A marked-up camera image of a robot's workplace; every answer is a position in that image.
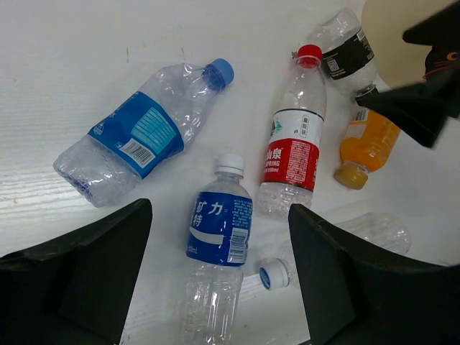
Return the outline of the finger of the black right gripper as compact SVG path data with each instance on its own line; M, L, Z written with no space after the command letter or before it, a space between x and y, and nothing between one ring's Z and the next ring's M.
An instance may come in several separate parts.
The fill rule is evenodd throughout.
M459 65L413 83L356 98L360 106L390 120L418 144L435 146L448 119L459 119Z
M414 45L459 46L459 1L405 30L402 39Z

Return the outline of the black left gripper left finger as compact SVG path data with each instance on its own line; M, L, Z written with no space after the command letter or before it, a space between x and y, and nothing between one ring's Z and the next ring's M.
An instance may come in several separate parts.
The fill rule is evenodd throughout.
M140 198L1 258L2 344L118 344L152 223Z

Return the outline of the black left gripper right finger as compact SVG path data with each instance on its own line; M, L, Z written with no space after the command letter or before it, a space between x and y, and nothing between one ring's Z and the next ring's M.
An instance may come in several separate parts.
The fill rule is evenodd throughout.
M457 344L459 267L405 257L354 236L306 207L288 215L295 258L302 240L334 248L304 272L300 290L313 344Z

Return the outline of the orange juice bottle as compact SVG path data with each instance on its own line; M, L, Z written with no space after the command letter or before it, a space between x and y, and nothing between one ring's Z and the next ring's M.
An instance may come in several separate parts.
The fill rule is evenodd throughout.
M341 141L335 180L347 188L362 189L369 174L384 167L399 135L400 128L386 117L360 107Z

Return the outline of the black label clear bottle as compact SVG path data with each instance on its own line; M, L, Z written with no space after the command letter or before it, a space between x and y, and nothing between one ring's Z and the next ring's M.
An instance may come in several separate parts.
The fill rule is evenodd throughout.
M361 98L376 91L374 52L350 8L344 7L317 24L306 40L321 48L323 71L340 93Z

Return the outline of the blue label white cap bottle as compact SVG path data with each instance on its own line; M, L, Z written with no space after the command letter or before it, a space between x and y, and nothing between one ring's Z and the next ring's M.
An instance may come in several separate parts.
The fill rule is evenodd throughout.
M244 277L253 202L241 186L244 158L218 156L216 179L202 188L185 254L190 274L181 308L181 344L230 344Z

